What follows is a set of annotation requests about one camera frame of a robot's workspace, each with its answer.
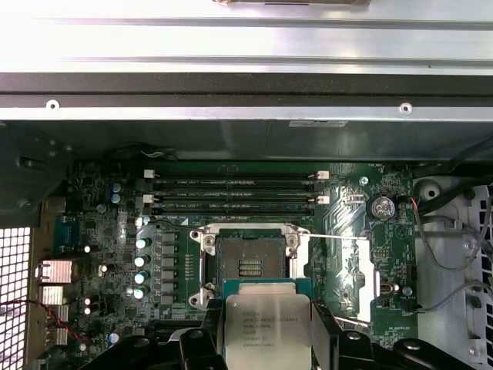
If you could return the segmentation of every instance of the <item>ventilation grille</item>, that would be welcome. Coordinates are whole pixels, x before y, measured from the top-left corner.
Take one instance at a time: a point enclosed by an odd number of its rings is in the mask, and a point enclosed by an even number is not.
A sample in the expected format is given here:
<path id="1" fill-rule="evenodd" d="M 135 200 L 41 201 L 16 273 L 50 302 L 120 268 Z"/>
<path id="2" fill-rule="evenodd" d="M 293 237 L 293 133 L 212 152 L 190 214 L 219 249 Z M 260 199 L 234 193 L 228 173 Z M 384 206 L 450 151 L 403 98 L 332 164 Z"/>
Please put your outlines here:
<path id="1" fill-rule="evenodd" d="M 0 302 L 27 299 L 31 229 L 0 229 Z M 25 304 L 0 305 L 0 370 L 24 363 Z"/>
<path id="2" fill-rule="evenodd" d="M 486 200 L 481 201 L 481 210 L 479 212 L 479 222 L 481 224 L 481 227 L 485 224 L 486 220 Z M 491 220 L 493 218 L 489 218 L 489 225 L 488 229 L 486 230 L 486 237 L 485 239 L 487 241 L 491 242 L 491 236 L 493 233 L 491 232 Z M 483 273 L 483 282 L 490 284 L 490 279 L 493 276 L 493 270 L 491 268 L 491 262 L 490 260 L 482 253 L 481 251 L 481 268 L 482 268 L 482 273 Z M 486 305 L 486 352 L 488 355 L 488 365 L 493 367 L 493 305 L 487 304 Z"/>

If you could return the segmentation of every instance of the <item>screw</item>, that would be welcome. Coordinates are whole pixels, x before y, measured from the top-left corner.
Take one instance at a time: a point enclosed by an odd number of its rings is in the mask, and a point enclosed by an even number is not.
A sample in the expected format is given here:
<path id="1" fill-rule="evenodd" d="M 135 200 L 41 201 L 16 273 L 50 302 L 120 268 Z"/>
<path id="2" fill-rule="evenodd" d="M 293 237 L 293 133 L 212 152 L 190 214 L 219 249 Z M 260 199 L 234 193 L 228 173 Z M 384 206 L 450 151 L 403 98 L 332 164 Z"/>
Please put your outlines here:
<path id="1" fill-rule="evenodd" d="M 349 333 L 347 333 L 347 337 L 351 340 L 351 341 L 359 341 L 361 339 L 361 335 L 360 333 L 357 333 L 355 331 L 350 331 Z"/>
<path id="2" fill-rule="evenodd" d="M 469 354 L 474 357 L 479 357 L 481 354 L 481 351 L 479 351 L 477 348 L 470 347 L 469 348 Z"/>
<path id="3" fill-rule="evenodd" d="M 369 183 L 369 179 L 366 176 L 360 177 L 360 186 L 365 187 Z"/>
<path id="4" fill-rule="evenodd" d="M 405 295 L 406 297 L 410 297 L 411 295 L 413 295 L 413 290 L 411 287 L 403 287 L 402 294 Z"/>
<path id="5" fill-rule="evenodd" d="M 203 243 L 209 247 L 212 247 L 214 245 L 214 237 L 206 237 L 203 240 Z"/>
<path id="6" fill-rule="evenodd" d="M 468 251 L 472 251 L 473 249 L 476 248 L 476 245 L 474 242 L 464 243 L 464 248 L 467 249 Z"/>
<path id="7" fill-rule="evenodd" d="M 416 343 L 415 341 L 405 341 L 404 347 L 411 350 L 411 351 L 419 351 L 421 349 L 419 344 Z"/>
<path id="8" fill-rule="evenodd" d="M 290 235 L 289 237 L 287 237 L 286 242 L 287 245 L 290 246 L 295 246 L 296 244 L 298 244 L 298 240 L 294 235 Z"/>
<path id="9" fill-rule="evenodd" d="M 23 199 L 18 202 L 18 206 L 21 208 L 29 208 L 32 205 L 29 199 Z"/>

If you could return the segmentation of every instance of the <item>black plastic part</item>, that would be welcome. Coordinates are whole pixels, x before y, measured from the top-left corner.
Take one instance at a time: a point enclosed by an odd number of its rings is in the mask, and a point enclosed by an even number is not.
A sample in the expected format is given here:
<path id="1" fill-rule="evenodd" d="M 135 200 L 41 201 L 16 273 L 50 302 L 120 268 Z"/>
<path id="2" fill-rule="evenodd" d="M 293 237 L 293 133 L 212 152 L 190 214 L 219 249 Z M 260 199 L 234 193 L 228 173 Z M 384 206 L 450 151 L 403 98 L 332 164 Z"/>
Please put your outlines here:
<path id="1" fill-rule="evenodd" d="M 200 326 L 207 330 L 216 348 L 223 346 L 224 304 L 222 299 L 211 299 L 207 305 L 206 316 Z"/>
<path id="2" fill-rule="evenodd" d="M 191 329 L 179 337 L 181 361 L 185 370 L 226 370 L 226 363 L 205 329 Z"/>
<path id="3" fill-rule="evenodd" d="M 155 341 L 143 335 L 123 339 L 107 351 L 83 366 L 80 370 L 136 370 L 148 368 L 159 361 L 159 349 Z"/>
<path id="4" fill-rule="evenodd" d="M 0 93 L 492 96 L 491 76 L 320 73 L 0 73 Z"/>
<path id="5" fill-rule="evenodd" d="M 419 339 L 402 339 L 394 344 L 398 361 L 417 370 L 473 370 L 469 365 Z"/>

